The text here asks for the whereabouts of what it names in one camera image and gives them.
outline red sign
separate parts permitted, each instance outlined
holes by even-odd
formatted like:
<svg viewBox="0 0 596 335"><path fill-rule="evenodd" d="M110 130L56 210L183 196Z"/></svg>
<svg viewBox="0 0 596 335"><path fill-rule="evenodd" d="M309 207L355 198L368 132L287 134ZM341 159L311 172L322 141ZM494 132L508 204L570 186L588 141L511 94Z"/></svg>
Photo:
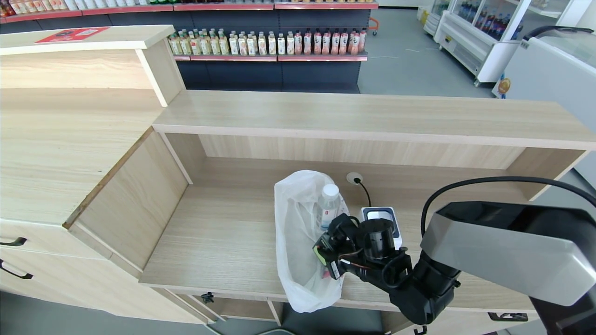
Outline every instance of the red sign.
<svg viewBox="0 0 596 335"><path fill-rule="evenodd" d="M40 39L35 43L82 41L109 28L110 27L66 29L53 34L52 36Z"/></svg>

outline white plastic bag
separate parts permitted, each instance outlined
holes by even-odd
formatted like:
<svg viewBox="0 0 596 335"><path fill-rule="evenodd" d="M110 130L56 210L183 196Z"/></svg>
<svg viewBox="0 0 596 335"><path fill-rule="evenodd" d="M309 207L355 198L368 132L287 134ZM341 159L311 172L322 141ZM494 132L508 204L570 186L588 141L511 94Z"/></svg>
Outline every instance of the white plastic bag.
<svg viewBox="0 0 596 335"><path fill-rule="evenodd" d="M310 170L292 173L275 184L275 250L277 274L296 312L313 312L342 296L343 277L323 277L325 266L312 247L323 230L317 227L314 205L323 186L334 184L326 174ZM340 213L348 213L341 202Z"/></svg>

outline gray floor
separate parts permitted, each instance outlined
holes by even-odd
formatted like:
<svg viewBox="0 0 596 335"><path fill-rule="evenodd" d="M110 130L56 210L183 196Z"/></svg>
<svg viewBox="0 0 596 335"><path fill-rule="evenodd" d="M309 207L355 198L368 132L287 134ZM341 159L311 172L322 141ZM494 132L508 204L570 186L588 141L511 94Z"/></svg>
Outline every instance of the gray floor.
<svg viewBox="0 0 596 335"><path fill-rule="evenodd" d="M492 97L492 85L475 88L472 75L447 52L437 49L416 20L415 10L377 10L372 16L381 21L381 26L379 34L370 35L367 40L370 57L362 64L359 79L363 94ZM574 171L562 180L594 193ZM584 201L555 188L550 188L537 202L584 207L596 216L596 211ZM7 293L0 295L0 311L2 335L213 334L201 325L122 318ZM218 322L213 328L224 335L251 335L276 326L273 322L229 320ZM286 305L284 328L308 335L380 334L381 319L379 312L343 308L298 314ZM532 334L544 334L538 329Z"/></svg>
<svg viewBox="0 0 596 335"><path fill-rule="evenodd" d="M368 61L362 63L358 87L363 94L493 97L494 85L474 87L474 77L424 32L416 10L381 9L377 36L366 42Z"/></svg>

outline bottle cap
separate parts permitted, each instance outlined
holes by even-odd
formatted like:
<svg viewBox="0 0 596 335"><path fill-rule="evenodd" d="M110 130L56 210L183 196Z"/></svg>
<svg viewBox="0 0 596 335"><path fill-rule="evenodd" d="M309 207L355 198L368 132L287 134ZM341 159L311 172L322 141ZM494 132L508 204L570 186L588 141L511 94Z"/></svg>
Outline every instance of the bottle cap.
<svg viewBox="0 0 596 335"><path fill-rule="evenodd" d="M323 187L323 197L327 199L335 199L339 194L339 187L335 184L327 184Z"/></svg>

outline refrigerator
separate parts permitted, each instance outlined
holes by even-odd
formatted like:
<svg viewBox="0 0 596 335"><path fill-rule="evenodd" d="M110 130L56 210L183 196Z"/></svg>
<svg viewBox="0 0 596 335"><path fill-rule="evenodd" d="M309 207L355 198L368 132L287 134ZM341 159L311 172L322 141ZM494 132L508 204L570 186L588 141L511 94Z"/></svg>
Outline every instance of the refrigerator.
<svg viewBox="0 0 596 335"><path fill-rule="evenodd" d="M542 26L576 26L592 0L451 0L434 34L474 74L496 82L522 36Z"/></svg>
<svg viewBox="0 0 596 335"><path fill-rule="evenodd" d="M501 99L555 101L596 132L596 35L547 26L523 37L492 92ZM575 169L596 188L596 152Z"/></svg>
<svg viewBox="0 0 596 335"><path fill-rule="evenodd" d="M451 3L451 0L434 0L429 16L427 16L424 23L424 31L429 33L430 36L434 36L437 32L441 15L449 8L449 3Z"/></svg>

